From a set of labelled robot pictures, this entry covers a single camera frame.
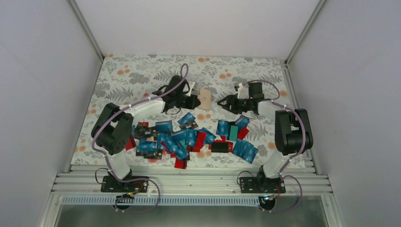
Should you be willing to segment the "beige leather card holder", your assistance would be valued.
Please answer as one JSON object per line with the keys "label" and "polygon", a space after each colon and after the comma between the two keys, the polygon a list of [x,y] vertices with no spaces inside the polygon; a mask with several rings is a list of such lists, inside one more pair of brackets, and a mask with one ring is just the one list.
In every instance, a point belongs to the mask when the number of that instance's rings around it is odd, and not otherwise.
{"label": "beige leather card holder", "polygon": [[199,109],[209,111],[211,109],[211,103],[212,103],[212,92],[205,89],[205,88],[200,88],[199,89],[199,94],[198,94],[198,99],[200,101],[200,105],[198,106]]}

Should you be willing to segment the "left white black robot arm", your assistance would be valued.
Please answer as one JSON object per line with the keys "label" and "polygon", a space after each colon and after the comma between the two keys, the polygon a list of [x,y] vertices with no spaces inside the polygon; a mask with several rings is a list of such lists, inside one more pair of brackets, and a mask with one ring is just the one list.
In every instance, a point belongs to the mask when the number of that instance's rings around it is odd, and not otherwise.
{"label": "left white black robot arm", "polygon": [[124,192],[131,187],[132,171],[126,160],[125,147],[130,140],[132,126],[173,107],[191,110],[198,107],[200,99],[186,88],[191,88],[190,83],[184,77],[175,75],[168,85],[134,104],[118,106],[108,103],[103,108],[91,131],[91,147],[105,157],[117,190]]}

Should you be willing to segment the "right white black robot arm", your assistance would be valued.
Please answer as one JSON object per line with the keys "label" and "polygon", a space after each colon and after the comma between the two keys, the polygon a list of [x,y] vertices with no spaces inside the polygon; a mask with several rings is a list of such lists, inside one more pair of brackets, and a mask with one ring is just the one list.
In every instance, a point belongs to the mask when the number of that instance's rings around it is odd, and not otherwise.
{"label": "right white black robot arm", "polygon": [[263,83],[276,88],[273,83],[261,79],[247,81],[235,87],[236,94],[227,95],[218,100],[217,104],[233,114],[252,111],[257,116],[274,121],[274,143],[277,150],[261,166],[262,176],[256,180],[257,189],[268,192],[274,187],[273,178],[284,178],[284,169],[294,158],[310,149],[314,139],[307,110],[279,104],[277,100],[280,94],[274,98],[266,98],[262,89]]}

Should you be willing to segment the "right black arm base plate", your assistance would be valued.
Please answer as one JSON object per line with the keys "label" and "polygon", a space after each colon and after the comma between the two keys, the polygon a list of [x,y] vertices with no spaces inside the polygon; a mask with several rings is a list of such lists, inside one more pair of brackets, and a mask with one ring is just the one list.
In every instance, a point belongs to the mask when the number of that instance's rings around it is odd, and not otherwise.
{"label": "right black arm base plate", "polygon": [[286,193],[284,181],[280,178],[240,177],[241,193]]}

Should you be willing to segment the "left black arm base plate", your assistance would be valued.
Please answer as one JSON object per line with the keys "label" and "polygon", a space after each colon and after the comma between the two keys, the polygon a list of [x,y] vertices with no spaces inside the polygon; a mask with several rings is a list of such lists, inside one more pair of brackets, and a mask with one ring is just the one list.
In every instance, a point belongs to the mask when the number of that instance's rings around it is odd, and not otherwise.
{"label": "left black arm base plate", "polygon": [[147,192],[148,180],[147,176],[131,176],[126,180],[134,181],[129,183],[123,183],[117,181],[113,176],[104,176],[101,185],[101,192],[115,192],[115,193],[129,193],[129,192]]}

